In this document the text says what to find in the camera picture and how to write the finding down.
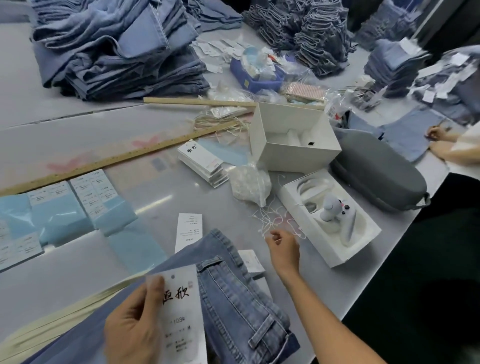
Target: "person's hand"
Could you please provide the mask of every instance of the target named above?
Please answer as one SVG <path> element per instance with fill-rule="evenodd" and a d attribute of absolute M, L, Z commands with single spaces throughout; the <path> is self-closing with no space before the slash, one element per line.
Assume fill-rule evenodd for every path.
<path fill-rule="evenodd" d="M 286 284 L 291 277 L 299 276 L 300 247 L 295 236 L 285 230 L 273 230 L 265 238 L 276 273 Z"/>
<path fill-rule="evenodd" d="M 427 130 L 427 137 L 433 140 L 446 140 L 447 131 L 441 126 L 431 126 Z"/>
<path fill-rule="evenodd" d="M 160 355 L 158 311 L 165 280 L 155 276 L 147 289 L 142 284 L 105 321 L 105 356 L 108 364 L 156 364 Z"/>
<path fill-rule="evenodd" d="M 438 141 L 438 142 L 431 142 L 429 144 L 428 148 L 438 158 L 448 159 L 449 153 L 450 153 L 453 145 L 454 145 L 454 143 L 452 143 L 452 142 Z"/>

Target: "yellow fabric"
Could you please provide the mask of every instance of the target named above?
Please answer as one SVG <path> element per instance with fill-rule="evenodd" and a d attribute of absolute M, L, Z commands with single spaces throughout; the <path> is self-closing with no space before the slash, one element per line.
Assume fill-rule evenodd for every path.
<path fill-rule="evenodd" d="M 0 344 L 0 364 L 19 364 L 61 334 L 85 320 L 97 308 L 147 271 L 137 273 L 106 290 L 42 317 L 17 330 Z"/>

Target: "gray case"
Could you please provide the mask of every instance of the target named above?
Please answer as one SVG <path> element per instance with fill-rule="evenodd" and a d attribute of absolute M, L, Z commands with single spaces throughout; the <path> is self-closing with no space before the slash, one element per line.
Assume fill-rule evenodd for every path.
<path fill-rule="evenodd" d="M 354 130 L 336 130 L 336 135 L 342 151 L 330 164 L 332 171 L 371 203 L 390 212 L 430 204 L 421 173 L 387 143 Z"/>

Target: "white box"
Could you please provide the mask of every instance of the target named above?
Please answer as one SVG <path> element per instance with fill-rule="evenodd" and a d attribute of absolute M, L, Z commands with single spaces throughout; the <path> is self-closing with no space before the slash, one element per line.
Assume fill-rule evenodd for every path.
<path fill-rule="evenodd" d="M 308 182 L 310 185 L 317 187 L 309 188 L 306 184 L 307 181 L 310 181 Z M 339 233 L 326 233 L 305 207 L 305 201 L 308 200 L 321 208 L 327 192 L 333 193 L 341 200 L 348 200 L 348 203 L 357 209 L 352 234 L 353 244 L 349 247 L 342 244 Z M 382 231 L 326 169 L 318 170 L 287 183 L 281 186 L 276 193 L 329 267 L 345 263 Z"/>
<path fill-rule="evenodd" d="M 296 143 L 290 130 L 298 132 Z M 312 173 L 341 152 L 328 117 L 318 110 L 259 102 L 249 134 L 253 159 L 268 170 Z"/>

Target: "gray table surface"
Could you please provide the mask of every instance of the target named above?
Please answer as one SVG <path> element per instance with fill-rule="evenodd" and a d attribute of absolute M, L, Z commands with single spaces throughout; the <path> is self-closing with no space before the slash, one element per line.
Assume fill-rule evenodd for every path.
<path fill-rule="evenodd" d="M 25 24 L 7 24 L 10 27 L 9 33 L 12 33 L 11 38 L 6 35 L 4 26 L 0 26 L 0 45 L 11 45 L 13 38 L 20 43 L 27 41 Z M 200 38 L 235 39 L 240 34 L 251 44 L 263 44 L 247 27 L 206 33 Z M 37 123 L 52 117 L 96 111 L 110 106 L 92 106 L 61 97 L 55 90 L 41 88 L 36 64 L 31 62 L 33 55 L 26 49 L 17 55 L 14 51 L 11 52 L 8 56 L 11 62 L 8 63 L 4 63 L 4 54 L 0 56 L 0 108 L 6 109 L 10 116 L 7 123 L 3 119 L 4 123 L 0 127 L 30 124 L 0 131 L 0 170 L 17 163 L 37 162 L 55 153 L 94 148 L 142 134 L 188 127 L 187 119 L 195 117 L 200 110 L 195 107 L 141 105 Z M 30 58 L 30 61 L 14 62 L 23 57 Z M 325 84 L 336 88 L 350 85 L 362 73 L 367 57 L 367 52 L 357 50 L 350 55 L 351 65 L 341 75 L 325 79 Z M 222 64 L 219 59 L 205 61 Z M 23 104 L 16 102 L 16 97 L 9 96 L 9 90 L 4 86 L 14 81 L 12 74 L 24 74 L 21 78 L 22 85 L 15 86 L 16 93 L 26 92 L 25 98 L 32 105 L 50 104 L 52 107 L 41 111 L 23 109 Z M 236 83 L 227 66 L 223 74 L 208 74 L 206 77 L 213 84 L 219 79 L 232 85 Z M 9 102 L 4 100 L 4 95 L 10 97 Z M 370 114 L 361 115 L 371 124 L 381 125 L 398 119 L 415 106 L 415 102 L 406 99 L 384 100 Z M 151 161 L 155 158 L 164 161 L 165 169 L 152 168 Z M 417 168 L 425 177 L 431 194 L 447 175 L 445 164 L 431 154 L 426 154 Z M 257 206 L 236 200 L 229 183 L 212 189 L 177 160 L 173 149 L 108 168 L 106 173 L 114 186 L 124 186 L 119 189 L 119 193 L 132 204 L 139 218 L 168 255 L 174 253 L 178 213 L 203 214 L 204 233 L 218 228 L 238 249 L 254 249 L 266 269 L 266 280 L 273 299 L 290 316 L 291 329 L 301 344 L 301 349 L 287 360 L 287 364 L 307 364 L 312 360 L 313 350 L 293 302 L 271 266 L 268 249 L 259 232 L 262 223 L 252 217 Z M 282 175 L 285 177 L 272 173 L 273 183 L 283 184 L 299 177 L 293 173 Z M 302 275 L 339 318 L 345 316 L 417 214 L 386 214 L 373 207 L 356 191 L 348 187 L 346 189 L 382 228 L 381 234 L 348 262 L 335 268 L 326 265 L 307 239 L 300 241 Z M 268 202 L 272 199 L 275 199 L 271 205 L 273 208 L 281 207 L 274 195 L 270 196 Z M 106 239 L 97 231 L 1 273 L 0 340 L 21 326 L 101 291 L 127 276 L 128 272 L 111 251 Z"/>

